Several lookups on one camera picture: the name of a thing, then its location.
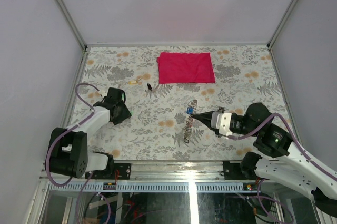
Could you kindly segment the grey disc with key rings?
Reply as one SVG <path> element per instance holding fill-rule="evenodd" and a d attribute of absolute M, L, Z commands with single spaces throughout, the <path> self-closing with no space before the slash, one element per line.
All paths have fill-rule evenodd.
<path fill-rule="evenodd" d="M 193 112 L 195 112 L 197 109 L 197 99 L 193 99 L 191 102 L 189 102 L 187 107 L 189 106 L 192 106 L 194 109 Z M 193 118 L 190 117 L 190 114 L 187 114 L 187 115 L 188 117 L 186 119 L 186 124 L 184 127 L 184 137 L 183 137 L 183 142 L 185 144 L 189 144 L 190 142 L 190 136 L 192 134 L 192 126 L 193 126 Z"/>

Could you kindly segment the blue tag key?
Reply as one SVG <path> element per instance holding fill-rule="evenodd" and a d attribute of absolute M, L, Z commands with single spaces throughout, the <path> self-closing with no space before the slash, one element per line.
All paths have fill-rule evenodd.
<path fill-rule="evenodd" d="M 186 110 L 187 114 L 192 114 L 193 113 L 193 107 L 192 106 L 189 106 Z"/>

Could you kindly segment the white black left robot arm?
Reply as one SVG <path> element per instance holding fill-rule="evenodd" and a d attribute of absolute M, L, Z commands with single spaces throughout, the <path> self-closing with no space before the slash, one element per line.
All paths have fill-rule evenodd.
<path fill-rule="evenodd" d="M 70 178 L 114 179 L 118 174 L 112 154 L 90 151 L 89 139 L 106 124 L 118 125 L 131 118 L 126 94 L 121 89 L 109 88 L 102 100 L 90 105 L 83 120 L 67 128 L 55 128 L 50 137 L 45 169 Z"/>

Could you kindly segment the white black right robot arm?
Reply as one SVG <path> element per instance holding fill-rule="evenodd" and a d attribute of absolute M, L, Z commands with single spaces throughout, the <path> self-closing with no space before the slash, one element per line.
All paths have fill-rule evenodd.
<path fill-rule="evenodd" d="M 256 138 L 253 146 L 257 152 L 248 152 L 240 163 L 244 178 L 275 181 L 336 216 L 336 171 L 300 145 L 282 115 L 271 113 L 262 103 L 253 103 L 244 115 L 217 110 L 190 116 L 220 137 Z"/>

